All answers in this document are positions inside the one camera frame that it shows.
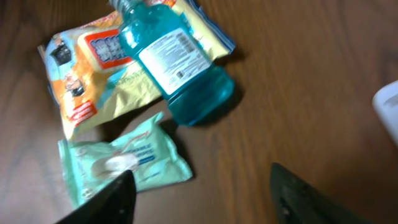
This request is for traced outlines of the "blue mouthwash bottle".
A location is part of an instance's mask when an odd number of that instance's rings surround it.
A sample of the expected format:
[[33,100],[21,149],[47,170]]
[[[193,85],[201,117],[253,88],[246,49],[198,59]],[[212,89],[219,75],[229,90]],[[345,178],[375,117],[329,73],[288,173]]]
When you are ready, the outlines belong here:
[[213,63],[169,6],[133,0],[109,3],[123,19],[121,47],[149,74],[179,125],[201,123],[229,100],[234,81]]

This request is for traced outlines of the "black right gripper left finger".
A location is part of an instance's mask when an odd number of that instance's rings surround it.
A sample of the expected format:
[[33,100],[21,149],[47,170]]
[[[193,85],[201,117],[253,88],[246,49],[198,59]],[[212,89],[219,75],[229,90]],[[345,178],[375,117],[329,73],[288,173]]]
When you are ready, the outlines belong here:
[[85,204],[57,224],[132,224],[136,205],[132,171],[124,171]]

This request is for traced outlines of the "teal small snack packet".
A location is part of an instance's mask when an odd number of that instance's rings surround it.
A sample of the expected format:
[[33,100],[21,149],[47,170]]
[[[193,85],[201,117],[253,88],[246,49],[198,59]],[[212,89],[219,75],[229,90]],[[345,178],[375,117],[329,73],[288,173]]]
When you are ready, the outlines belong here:
[[62,175],[77,208],[126,170],[138,192],[188,181],[193,172],[158,122],[159,112],[112,142],[58,142]]

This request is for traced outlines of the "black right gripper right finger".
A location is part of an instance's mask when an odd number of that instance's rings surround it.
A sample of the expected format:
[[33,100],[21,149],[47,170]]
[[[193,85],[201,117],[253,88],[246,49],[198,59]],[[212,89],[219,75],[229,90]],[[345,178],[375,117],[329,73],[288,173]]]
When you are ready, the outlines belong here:
[[276,162],[271,165],[270,188],[279,223],[369,223],[368,220],[332,202],[316,188]]

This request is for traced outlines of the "yellow snack bag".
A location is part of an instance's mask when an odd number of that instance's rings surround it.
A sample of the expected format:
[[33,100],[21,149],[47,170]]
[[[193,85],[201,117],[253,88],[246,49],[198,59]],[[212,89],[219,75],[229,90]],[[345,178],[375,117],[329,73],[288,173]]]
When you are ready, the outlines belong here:
[[[234,43],[195,2],[144,2],[149,6],[169,6],[187,23],[189,33],[213,63],[234,50]],[[149,74],[121,47],[122,22],[114,9],[91,23],[55,34],[47,45],[39,47],[68,140],[156,99],[164,99]]]

